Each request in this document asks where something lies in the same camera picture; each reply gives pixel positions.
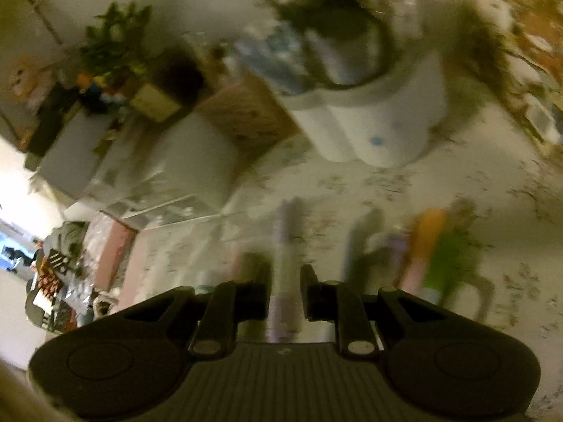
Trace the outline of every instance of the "table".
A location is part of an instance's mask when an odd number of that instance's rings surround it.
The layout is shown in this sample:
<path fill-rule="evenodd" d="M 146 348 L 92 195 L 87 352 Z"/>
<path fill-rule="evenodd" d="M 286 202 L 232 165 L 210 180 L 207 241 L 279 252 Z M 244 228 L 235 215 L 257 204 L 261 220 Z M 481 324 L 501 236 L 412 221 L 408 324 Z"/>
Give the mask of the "table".
<path fill-rule="evenodd" d="M 321 280 L 337 280 L 348 231 L 372 208 L 383 210 L 389 229 L 428 207 L 471 198 L 478 272 L 494 285 L 484 321 L 526 343 L 540 359 L 542 380 L 529 414 L 548 420 L 563 414 L 563 174 L 540 160 L 484 86 L 460 76 L 450 81 L 449 94 L 450 117 L 418 161 L 396 169 L 336 164 L 298 135 L 243 175 L 225 214 L 259 218 L 282 200 L 302 198 L 301 261 L 312 263 Z M 198 279 L 186 263 L 192 227 L 186 222 L 142 233 L 147 261 L 136 301 Z M 217 265 L 228 262 L 218 258 Z M 463 292 L 453 310 L 471 315 L 475 305 L 474 294 Z M 325 329 L 312 327 L 301 339 L 322 339 Z"/>

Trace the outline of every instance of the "potted plant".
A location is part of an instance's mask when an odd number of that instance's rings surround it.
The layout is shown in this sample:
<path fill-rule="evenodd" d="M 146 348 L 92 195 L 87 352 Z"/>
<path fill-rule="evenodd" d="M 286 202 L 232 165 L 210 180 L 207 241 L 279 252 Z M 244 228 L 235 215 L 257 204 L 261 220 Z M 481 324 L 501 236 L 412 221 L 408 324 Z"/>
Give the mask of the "potted plant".
<path fill-rule="evenodd" d="M 363 0 L 263 2 L 307 39 L 332 83 L 357 85 L 386 69 L 386 26 Z"/>
<path fill-rule="evenodd" d="M 146 72 L 146 55 L 143 49 L 145 28 L 152 8 L 140 11 L 132 1 L 120 9 L 113 2 L 105 14 L 101 27 L 86 27 L 87 44 L 81 48 L 81 58 L 92 76 L 143 75 Z"/>

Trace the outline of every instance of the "blue sticker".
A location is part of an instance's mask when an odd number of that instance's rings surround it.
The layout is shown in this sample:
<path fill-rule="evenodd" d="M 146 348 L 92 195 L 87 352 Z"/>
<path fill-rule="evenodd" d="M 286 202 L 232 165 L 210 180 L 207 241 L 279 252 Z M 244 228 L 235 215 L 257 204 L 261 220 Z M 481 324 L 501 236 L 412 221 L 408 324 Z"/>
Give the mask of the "blue sticker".
<path fill-rule="evenodd" d="M 380 136 L 372 136 L 369 142 L 374 146 L 382 146 L 384 143 L 384 139 Z"/>

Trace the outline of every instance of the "white bin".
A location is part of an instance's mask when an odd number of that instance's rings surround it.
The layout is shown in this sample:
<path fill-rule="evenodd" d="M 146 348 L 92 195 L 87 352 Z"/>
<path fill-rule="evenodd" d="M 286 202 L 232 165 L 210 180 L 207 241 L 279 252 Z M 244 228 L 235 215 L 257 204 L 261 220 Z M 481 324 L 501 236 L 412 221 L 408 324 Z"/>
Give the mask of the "white bin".
<path fill-rule="evenodd" d="M 325 159 L 333 162 L 356 159 L 344 130 L 316 91 L 296 96 L 278 95 L 278 101 Z"/>
<path fill-rule="evenodd" d="M 348 90 L 320 90 L 356 155 L 378 167 L 405 165 L 447 112 L 440 57 L 405 55 L 385 76 Z"/>

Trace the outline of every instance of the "floral tablecloth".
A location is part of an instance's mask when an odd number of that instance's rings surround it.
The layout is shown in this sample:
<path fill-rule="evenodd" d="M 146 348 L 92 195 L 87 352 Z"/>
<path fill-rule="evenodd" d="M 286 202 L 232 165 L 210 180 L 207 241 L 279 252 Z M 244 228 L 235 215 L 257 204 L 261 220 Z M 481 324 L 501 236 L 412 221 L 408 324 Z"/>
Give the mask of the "floral tablecloth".
<path fill-rule="evenodd" d="M 449 94 L 450 117 L 415 163 L 397 169 L 336 164 L 298 135 L 243 176 L 226 213 L 258 218 L 284 199 L 302 198 L 301 259 L 328 280 L 341 278 L 348 231 L 374 207 L 384 211 L 390 229 L 428 207 L 447 207 L 457 197 L 474 200 L 478 273 L 494 285 L 484 321 L 526 343 L 541 362 L 529 415 L 562 420 L 563 174 L 539 159 L 481 84 L 459 77 Z M 190 281 L 190 227 L 187 222 L 143 232 L 150 234 L 150 245 L 137 301 Z M 460 296 L 453 309 L 471 315 L 475 303 L 471 294 Z"/>

